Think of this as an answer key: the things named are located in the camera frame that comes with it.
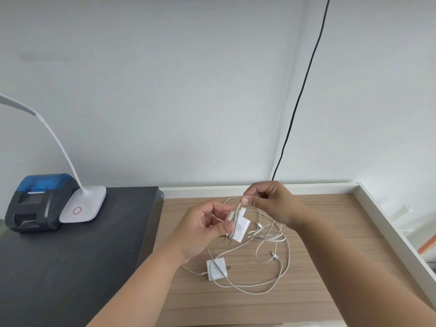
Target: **white wall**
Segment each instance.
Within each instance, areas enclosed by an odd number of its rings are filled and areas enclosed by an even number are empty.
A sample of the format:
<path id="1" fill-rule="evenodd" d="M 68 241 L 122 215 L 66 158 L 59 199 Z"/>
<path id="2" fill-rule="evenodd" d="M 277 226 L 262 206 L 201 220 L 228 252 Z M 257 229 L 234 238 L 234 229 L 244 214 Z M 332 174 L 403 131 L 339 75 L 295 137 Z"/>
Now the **white wall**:
<path id="1" fill-rule="evenodd" d="M 325 2 L 0 0 L 1 91 L 46 118 L 85 185 L 265 180 Z M 361 180 L 388 213 L 436 210 L 435 6 L 331 0 L 277 180 Z M 69 170 L 35 119 L 0 115 L 5 211 L 24 176 Z"/>

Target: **tangled cable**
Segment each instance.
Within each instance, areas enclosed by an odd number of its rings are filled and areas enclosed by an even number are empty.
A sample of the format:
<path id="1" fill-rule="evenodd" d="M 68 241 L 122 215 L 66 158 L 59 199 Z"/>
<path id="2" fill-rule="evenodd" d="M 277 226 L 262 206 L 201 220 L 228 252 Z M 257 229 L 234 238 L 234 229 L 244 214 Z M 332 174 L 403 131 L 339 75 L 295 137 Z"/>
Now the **tangled cable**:
<path id="1" fill-rule="evenodd" d="M 240 198 L 240 197 L 241 197 L 241 196 L 235 196 L 235 197 L 232 197 L 232 198 L 228 198 L 228 199 L 226 199 L 226 200 L 224 201 L 224 204 L 227 203 L 227 202 L 228 202 L 229 200 L 231 200 L 231 199 L 234 199 L 234 198 Z M 235 219 L 235 225 L 236 225 L 237 222 L 238 222 L 238 211 L 239 211 L 239 209 L 240 209 L 241 207 L 242 207 L 242 205 L 239 204 L 238 207 L 237 207 L 237 209 L 236 209 L 236 211 L 235 211 L 235 216 L 236 216 L 236 219 Z M 230 285 L 227 285 L 227 286 L 226 286 L 226 285 L 221 285 L 221 284 L 219 284 L 215 279 L 212 278 L 212 280 L 213 280 L 213 282 L 216 283 L 217 286 L 219 286 L 219 287 L 221 287 L 221 288 L 232 288 L 232 287 L 233 287 L 233 288 L 239 290 L 240 292 L 243 292 L 244 294 L 248 294 L 248 295 L 263 295 L 263 294 L 266 294 L 267 292 L 270 292 L 270 291 L 275 287 L 275 285 L 277 284 L 277 282 L 279 281 L 279 279 L 280 279 L 283 275 L 285 275 L 285 273 L 286 273 L 286 272 L 288 271 L 288 269 L 289 269 L 289 264 L 290 264 L 290 260 L 291 260 L 291 251 L 290 251 L 289 241 L 288 241 L 288 239 L 286 238 L 286 235 L 284 235 L 283 232 L 282 232 L 282 226 L 283 226 L 283 225 L 281 225 L 281 224 L 277 224 L 277 223 L 276 223 L 276 222 L 275 222 L 275 221 L 274 221 L 274 220 L 273 220 L 269 215 L 260 212 L 260 210 L 257 209 L 257 208 L 255 208 L 255 210 L 247 209 L 246 211 L 256 212 L 257 215 L 258 215 L 258 222 L 257 222 L 258 229 L 255 230 L 255 231 L 249 231 L 249 232 L 248 232 L 248 238 L 247 238 L 247 241 L 245 241 L 244 243 L 241 243 L 240 245 L 238 245 L 238 246 L 236 246 L 236 247 L 234 247 L 234 248 L 232 248 L 232 249 L 229 249 L 229 250 L 227 250 L 227 251 L 224 251 L 223 253 L 219 254 L 219 255 L 216 256 L 215 258 L 212 256 L 212 254 L 211 254 L 211 252 L 210 252 L 210 250 L 209 250 L 209 246 L 207 246 L 207 249 L 208 249 L 209 255 L 210 255 L 211 259 L 212 259 L 210 265 L 211 265 L 211 264 L 215 264 L 215 266 L 220 270 L 221 274 L 224 276 L 224 278 L 228 281 L 228 283 L 229 283 Z M 270 224 L 270 225 L 267 225 L 267 226 L 262 226 L 262 225 L 260 224 L 260 216 L 261 216 L 261 215 L 264 216 L 265 218 L 267 218 L 267 219 L 271 222 L 271 224 Z M 232 236 L 233 236 L 234 231 L 235 231 L 235 230 L 233 230 L 233 231 L 232 231 L 232 234 L 229 236 L 230 239 L 232 239 Z M 238 249 L 238 248 L 241 248 L 241 247 L 245 246 L 248 242 L 251 242 L 251 241 L 254 241 L 254 242 L 260 242 L 259 245 L 257 246 L 256 251 L 255 251 L 255 256 L 256 256 L 257 261 L 260 262 L 260 263 L 269 263 L 269 262 L 272 261 L 273 259 L 276 260 L 276 261 L 279 263 L 279 266 L 280 266 L 279 274 L 278 274 L 274 279 L 271 279 L 271 280 L 268 280 L 268 281 L 265 281 L 265 282 L 262 282 L 262 283 L 255 283 L 255 284 L 251 284 L 251 285 L 235 285 L 234 283 L 232 283 L 232 281 L 229 280 L 228 277 L 226 277 L 226 275 L 224 274 L 224 272 L 223 272 L 223 271 L 220 269 L 220 267 L 216 264 L 215 260 L 218 259 L 218 258 L 220 258 L 220 257 L 222 257 L 223 255 L 225 255 L 225 254 L 227 254 L 227 253 L 230 253 L 230 252 L 232 252 L 232 251 L 234 251 L 234 250 L 236 250 L 236 249 Z M 258 254 L 259 248 L 260 248 L 260 247 L 262 246 L 262 244 L 264 244 L 265 242 L 274 242 L 274 243 L 275 243 L 274 251 L 271 251 L 271 258 L 270 258 L 270 259 L 268 259 L 268 260 L 266 260 L 266 261 L 261 261 L 261 260 L 259 259 L 259 257 L 258 257 L 257 254 Z M 287 250 L 288 258 L 287 258 L 287 262 L 286 262 L 285 269 L 283 269 L 283 262 L 280 260 L 280 258 L 279 258 L 278 255 L 277 255 L 277 243 L 279 243 L 279 242 L 286 242 L 286 250 Z M 188 270 L 189 272 L 195 274 L 195 275 L 205 275 L 205 274 L 207 274 L 207 272 L 197 273 L 197 272 L 191 271 L 190 269 L 188 269 L 188 268 L 187 268 L 186 266 L 184 266 L 184 265 L 182 265 L 182 267 L 183 267 L 184 269 Z M 272 286 L 270 286 L 267 290 L 265 290 L 265 291 L 261 291 L 261 292 L 250 292 L 250 291 L 246 291 L 246 290 L 243 290 L 243 289 L 242 289 L 242 288 L 252 288 L 252 287 L 263 286 L 263 285 L 266 285 L 266 284 L 268 284 L 268 283 L 272 283 Z"/>

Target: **receipt printer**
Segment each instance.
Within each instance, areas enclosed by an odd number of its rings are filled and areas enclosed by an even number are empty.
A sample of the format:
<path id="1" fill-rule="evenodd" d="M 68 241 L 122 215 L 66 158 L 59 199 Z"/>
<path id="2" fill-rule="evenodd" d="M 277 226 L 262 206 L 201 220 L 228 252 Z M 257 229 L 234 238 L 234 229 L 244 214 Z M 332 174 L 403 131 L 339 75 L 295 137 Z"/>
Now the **receipt printer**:
<path id="1" fill-rule="evenodd" d="M 26 176 L 9 203 L 6 226 L 19 233 L 57 230 L 59 216 L 78 188 L 66 173 Z"/>

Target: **white frame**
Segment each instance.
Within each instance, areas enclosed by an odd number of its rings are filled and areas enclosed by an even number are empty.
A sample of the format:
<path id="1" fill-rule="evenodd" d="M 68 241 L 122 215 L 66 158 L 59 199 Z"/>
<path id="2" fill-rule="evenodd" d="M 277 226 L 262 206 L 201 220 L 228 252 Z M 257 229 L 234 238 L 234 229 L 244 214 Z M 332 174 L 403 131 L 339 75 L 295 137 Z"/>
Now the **white frame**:
<path id="1" fill-rule="evenodd" d="M 353 193 L 380 230 L 386 241 L 403 262 L 430 302 L 436 307 L 436 275 L 412 247 L 410 242 L 399 233 L 374 198 L 360 182 L 349 183 L 301 183 L 285 185 L 295 195 L 345 194 Z M 248 188 L 244 186 L 202 186 L 161 188 L 165 198 L 213 198 L 241 196 Z"/>

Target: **desk lamp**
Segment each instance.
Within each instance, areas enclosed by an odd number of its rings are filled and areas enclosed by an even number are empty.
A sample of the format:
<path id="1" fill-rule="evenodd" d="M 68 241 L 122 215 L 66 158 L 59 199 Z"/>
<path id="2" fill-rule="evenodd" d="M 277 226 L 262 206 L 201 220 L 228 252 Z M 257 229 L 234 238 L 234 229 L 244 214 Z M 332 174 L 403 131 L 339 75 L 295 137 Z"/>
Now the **desk lamp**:
<path id="1" fill-rule="evenodd" d="M 53 133 L 50 126 L 48 126 L 48 124 L 45 122 L 44 118 L 42 118 L 41 115 L 38 114 L 35 110 L 25 106 L 24 104 L 14 100 L 13 98 L 9 98 L 2 94 L 0 94 L 0 104 L 7 105 L 9 107 L 27 112 L 32 116 L 35 116 L 48 129 L 54 140 L 61 148 L 65 158 L 67 159 L 67 162 L 70 165 L 71 170 L 73 171 L 74 178 L 76 179 L 80 188 L 73 193 L 68 203 L 65 205 L 59 217 L 59 221 L 62 223 L 75 223 L 94 219 L 106 197 L 106 187 L 82 186 L 82 183 L 77 176 L 76 170 L 74 169 L 74 166 L 71 163 L 71 160 L 68 157 L 62 143 Z"/>

